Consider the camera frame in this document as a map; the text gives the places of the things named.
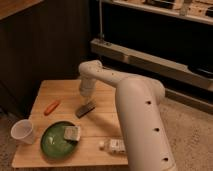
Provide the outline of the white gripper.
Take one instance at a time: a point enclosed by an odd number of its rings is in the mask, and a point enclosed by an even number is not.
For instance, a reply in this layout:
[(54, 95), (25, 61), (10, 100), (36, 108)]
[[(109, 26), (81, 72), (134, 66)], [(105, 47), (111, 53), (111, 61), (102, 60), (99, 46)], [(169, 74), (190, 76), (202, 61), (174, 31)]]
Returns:
[(80, 94), (83, 97), (90, 97), (95, 88), (95, 79), (82, 78), (79, 86)]

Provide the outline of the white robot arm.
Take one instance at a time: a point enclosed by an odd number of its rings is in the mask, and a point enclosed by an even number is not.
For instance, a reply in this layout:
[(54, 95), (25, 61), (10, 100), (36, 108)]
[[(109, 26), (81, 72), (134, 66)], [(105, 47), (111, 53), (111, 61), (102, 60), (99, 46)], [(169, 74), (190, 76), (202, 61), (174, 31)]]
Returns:
[(99, 60), (82, 62), (80, 94), (90, 97), (97, 80), (115, 87), (115, 104), (131, 171), (178, 171), (158, 104), (163, 84), (146, 76), (105, 69)]

